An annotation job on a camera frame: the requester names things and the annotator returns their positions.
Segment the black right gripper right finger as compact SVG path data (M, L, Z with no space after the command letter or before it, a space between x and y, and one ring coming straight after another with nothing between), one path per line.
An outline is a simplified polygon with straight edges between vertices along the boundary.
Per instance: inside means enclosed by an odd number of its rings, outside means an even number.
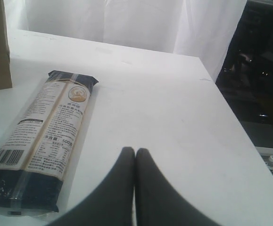
M135 207L139 226L217 226L167 181L148 149L135 158Z

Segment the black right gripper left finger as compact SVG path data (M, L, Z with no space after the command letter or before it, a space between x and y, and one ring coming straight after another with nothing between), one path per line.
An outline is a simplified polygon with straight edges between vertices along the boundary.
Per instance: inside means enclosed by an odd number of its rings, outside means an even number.
M135 151L123 147L102 182L81 203L50 226L131 226Z

